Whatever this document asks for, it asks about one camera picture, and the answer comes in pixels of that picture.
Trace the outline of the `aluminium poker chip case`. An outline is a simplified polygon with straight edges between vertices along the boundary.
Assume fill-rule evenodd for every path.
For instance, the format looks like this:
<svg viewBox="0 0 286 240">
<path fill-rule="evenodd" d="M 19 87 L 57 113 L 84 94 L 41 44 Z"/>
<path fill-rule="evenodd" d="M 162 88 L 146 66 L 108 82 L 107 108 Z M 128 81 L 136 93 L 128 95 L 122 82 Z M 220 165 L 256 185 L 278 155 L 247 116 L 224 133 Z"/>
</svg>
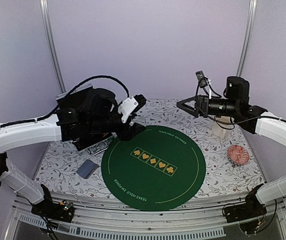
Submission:
<svg viewBox="0 0 286 240">
<path fill-rule="evenodd" d="M 85 85 L 74 90 L 71 95 L 68 96 L 66 101 L 63 101 L 63 98 L 67 95 L 67 93 L 65 92 L 63 94 L 59 94 L 55 98 L 59 105 L 59 109 L 76 109 L 85 101 L 88 91 L 92 88 L 91 83 L 86 83 Z M 84 154 L 95 156 L 105 151 L 113 139 L 114 135 L 112 133 L 100 133 L 91 135 L 90 137 L 73 140 L 71 143 L 76 147 L 80 156 Z"/>
</svg>

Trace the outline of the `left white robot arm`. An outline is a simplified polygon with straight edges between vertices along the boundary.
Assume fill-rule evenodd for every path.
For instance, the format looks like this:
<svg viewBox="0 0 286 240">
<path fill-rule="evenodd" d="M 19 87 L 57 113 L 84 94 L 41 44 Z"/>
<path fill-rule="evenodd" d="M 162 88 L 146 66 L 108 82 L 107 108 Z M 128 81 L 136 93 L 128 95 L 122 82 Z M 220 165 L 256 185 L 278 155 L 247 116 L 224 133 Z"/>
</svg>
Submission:
<svg viewBox="0 0 286 240">
<path fill-rule="evenodd" d="M 68 141 L 83 152 L 112 135 L 128 141 L 145 129 L 134 122 L 146 103 L 141 94 L 117 102 L 113 92 L 90 86 L 60 94 L 56 101 L 58 109 L 48 117 L 0 123 L 0 182 L 37 205 L 46 217 L 57 213 L 49 190 L 20 171 L 7 158 L 7 151 L 42 142 Z"/>
</svg>

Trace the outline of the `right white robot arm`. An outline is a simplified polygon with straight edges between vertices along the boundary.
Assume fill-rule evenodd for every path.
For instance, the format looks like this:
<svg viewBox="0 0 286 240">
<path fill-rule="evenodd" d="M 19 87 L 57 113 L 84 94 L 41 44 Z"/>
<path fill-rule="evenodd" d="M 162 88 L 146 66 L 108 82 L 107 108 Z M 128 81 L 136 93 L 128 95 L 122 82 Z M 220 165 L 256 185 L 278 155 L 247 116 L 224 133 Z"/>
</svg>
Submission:
<svg viewBox="0 0 286 240">
<path fill-rule="evenodd" d="M 212 97 L 209 92 L 181 100 L 177 107 L 194 117 L 215 120 L 216 116 L 231 117 L 232 125 L 243 130 L 272 139 L 286 147 L 286 120 L 275 116 L 267 109 L 249 104 L 250 83 L 238 76 L 227 77 L 223 96 Z M 286 175 L 254 188 L 242 205 L 241 214 L 252 218 L 261 205 L 279 198 L 286 198 Z"/>
</svg>

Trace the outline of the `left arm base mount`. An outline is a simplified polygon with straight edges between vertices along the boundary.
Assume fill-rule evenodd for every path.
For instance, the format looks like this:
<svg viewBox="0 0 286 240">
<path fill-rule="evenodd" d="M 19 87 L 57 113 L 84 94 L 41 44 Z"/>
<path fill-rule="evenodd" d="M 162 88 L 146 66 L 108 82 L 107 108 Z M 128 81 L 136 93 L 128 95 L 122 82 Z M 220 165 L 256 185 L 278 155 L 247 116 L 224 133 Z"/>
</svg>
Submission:
<svg viewBox="0 0 286 240">
<path fill-rule="evenodd" d="M 74 216 L 75 208 L 71 201 L 62 200 L 55 203 L 52 200 L 44 199 L 38 204 L 32 204 L 31 213 L 45 219 L 53 219 L 71 223 Z"/>
</svg>

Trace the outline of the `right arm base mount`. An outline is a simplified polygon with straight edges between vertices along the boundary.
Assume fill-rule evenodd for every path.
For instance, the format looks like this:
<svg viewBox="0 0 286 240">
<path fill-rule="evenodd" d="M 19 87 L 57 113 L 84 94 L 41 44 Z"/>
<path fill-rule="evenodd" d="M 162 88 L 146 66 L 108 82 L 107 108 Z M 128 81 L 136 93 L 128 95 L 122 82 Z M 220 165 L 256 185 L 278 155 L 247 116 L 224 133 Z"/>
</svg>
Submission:
<svg viewBox="0 0 286 240">
<path fill-rule="evenodd" d="M 260 217 L 266 213 L 265 205 L 261 204 L 256 197 L 248 197 L 242 204 L 229 204 L 222 209 L 222 214 L 226 218 L 227 223 Z"/>
</svg>

